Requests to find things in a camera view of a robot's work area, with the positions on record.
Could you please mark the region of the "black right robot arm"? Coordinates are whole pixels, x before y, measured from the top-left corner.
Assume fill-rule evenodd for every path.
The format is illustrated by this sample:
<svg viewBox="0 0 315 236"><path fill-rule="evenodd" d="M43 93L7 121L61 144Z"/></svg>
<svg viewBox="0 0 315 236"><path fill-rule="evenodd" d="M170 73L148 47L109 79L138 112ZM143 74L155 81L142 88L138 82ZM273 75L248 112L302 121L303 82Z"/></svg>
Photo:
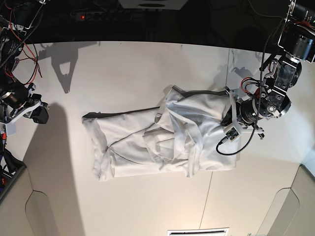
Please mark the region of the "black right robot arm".
<svg viewBox="0 0 315 236"><path fill-rule="evenodd" d="M40 74L38 53L27 45L31 35L43 18L46 0L2 0L0 2L0 121L4 124L26 117L37 124L46 124L49 115L47 103L41 95L34 93L33 83ZM13 74L22 59L22 52L28 50L25 59L34 63L32 75L21 82Z"/></svg>

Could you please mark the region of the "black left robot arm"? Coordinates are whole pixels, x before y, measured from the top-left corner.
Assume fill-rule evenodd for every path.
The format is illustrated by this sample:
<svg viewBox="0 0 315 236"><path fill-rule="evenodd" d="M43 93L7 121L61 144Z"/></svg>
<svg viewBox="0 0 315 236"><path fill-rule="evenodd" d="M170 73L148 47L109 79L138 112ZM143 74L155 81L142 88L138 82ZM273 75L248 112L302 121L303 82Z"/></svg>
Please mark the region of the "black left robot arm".
<svg viewBox="0 0 315 236"><path fill-rule="evenodd" d="M261 119L284 116L291 106L287 96L301 74L302 61L315 60L315 2L292 0L277 42L277 50L261 64L267 71L260 79L245 77L240 88L227 89L231 108L221 122L224 141L234 141L244 132L264 138L257 126Z"/></svg>

